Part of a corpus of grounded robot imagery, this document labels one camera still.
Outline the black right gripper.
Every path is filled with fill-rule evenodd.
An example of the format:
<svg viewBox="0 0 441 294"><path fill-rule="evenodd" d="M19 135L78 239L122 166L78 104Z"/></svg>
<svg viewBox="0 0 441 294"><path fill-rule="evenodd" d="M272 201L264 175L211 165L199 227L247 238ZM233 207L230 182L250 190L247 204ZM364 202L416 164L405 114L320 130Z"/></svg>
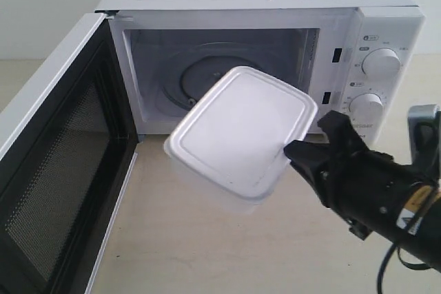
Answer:
<svg viewBox="0 0 441 294"><path fill-rule="evenodd" d="M293 140L284 147L291 167L323 205L364 240L371 232L390 241L406 237L397 225L405 200L419 187L419 171L384 153L367 150L348 115L331 110L318 120L329 143Z"/></svg>

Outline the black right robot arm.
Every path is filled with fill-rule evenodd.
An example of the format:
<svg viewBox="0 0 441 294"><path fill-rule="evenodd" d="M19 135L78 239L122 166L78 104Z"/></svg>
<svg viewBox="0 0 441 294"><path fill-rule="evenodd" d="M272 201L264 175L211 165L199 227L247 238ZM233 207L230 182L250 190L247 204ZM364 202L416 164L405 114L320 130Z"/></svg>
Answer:
<svg viewBox="0 0 441 294"><path fill-rule="evenodd" d="M410 165L368 148L346 114L330 111L318 125L327 143L294 140L283 151L321 203L361 240L378 233L439 271L439 115L411 128Z"/></svg>

